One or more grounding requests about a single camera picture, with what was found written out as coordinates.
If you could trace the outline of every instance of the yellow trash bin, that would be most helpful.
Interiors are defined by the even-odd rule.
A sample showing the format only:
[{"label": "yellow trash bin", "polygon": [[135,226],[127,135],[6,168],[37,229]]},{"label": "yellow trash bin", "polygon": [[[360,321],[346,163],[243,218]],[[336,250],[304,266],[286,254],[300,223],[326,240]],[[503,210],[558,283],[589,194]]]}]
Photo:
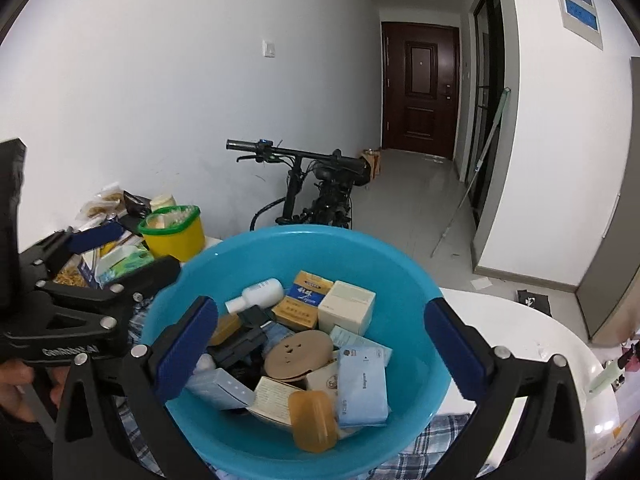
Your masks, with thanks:
[{"label": "yellow trash bin", "polygon": [[170,254],[186,262],[205,245],[200,208],[195,205],[160,208],[140,222],[138,228],[155,257]]}]

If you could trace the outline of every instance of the doorway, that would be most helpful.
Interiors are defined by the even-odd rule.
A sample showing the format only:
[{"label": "doorway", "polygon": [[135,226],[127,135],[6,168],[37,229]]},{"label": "doorway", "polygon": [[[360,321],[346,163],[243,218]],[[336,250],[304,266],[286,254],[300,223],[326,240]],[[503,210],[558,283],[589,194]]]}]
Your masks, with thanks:
[{"label": "doorway", "polygon": [[[476,7],[476,52],[478,56],[476,110],[471,140],[471,152],[466,173],[469,183],[491,131],[504,88],[504,27],[500,0],[480,0]],[[500,127],[496,130],[484,164],[474,182],[469,198],[476,226],[480,222],[489,184],[494,172]]]},{"label": "doorway", "polygon": [[453,158],[459,31],[385,22],[382,147]]}]

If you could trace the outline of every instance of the brown oval lid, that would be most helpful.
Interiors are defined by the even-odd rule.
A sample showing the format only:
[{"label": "brown oval lid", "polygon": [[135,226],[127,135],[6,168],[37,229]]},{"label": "brown oval lid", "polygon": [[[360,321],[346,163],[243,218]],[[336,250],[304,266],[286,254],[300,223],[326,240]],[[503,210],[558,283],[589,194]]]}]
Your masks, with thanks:
[{"label": "brown oval lid", "polygon": [[272,379],[298,381],[331,360],[334,342],[324,332],[305,330],[280,341],[267,354],[264,371]]}]

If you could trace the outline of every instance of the gray floor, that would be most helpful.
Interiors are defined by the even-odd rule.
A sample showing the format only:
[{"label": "gray floor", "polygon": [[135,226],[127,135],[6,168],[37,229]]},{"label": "gray floor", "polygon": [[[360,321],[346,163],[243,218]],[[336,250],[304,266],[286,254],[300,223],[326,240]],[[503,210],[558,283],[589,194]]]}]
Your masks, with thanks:
[{"label": "gray floor", "polygon": [[490,278],[491,286],[476,290],[471,240],[475,225],[468,202],[456,218],[436,255],[436,245],[450,216],[465,192],[452,162],[420,153],[386,150],[380,175],[368,186],[353,191],[353,228],[375,236],[412,257],[436,283],[445,288],[470,290],[515,300],[516,291],[526,288],[546,294],[553,318],[583,341],[587,333],[575,296],[525,283]]}]

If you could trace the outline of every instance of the yellow bucket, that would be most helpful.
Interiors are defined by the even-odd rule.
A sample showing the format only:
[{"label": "yellow bucket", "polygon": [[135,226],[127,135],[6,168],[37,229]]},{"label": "yellow bucket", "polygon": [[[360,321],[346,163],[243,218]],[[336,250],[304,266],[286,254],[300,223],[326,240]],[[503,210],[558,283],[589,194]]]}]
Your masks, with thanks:
[{"label": "yellow bucket", "polygon": [[[193,211],[179,224],[172,224],[165,228],[153,226],[154,221],[161,214],[189,210]],[[197,206],[162,207],[140,222],[138,228],[145,238],[149,250],[156,258],[170,254],[181,262],[186,262],[204,249],[204,231],[200,220],[200,208]]]}]

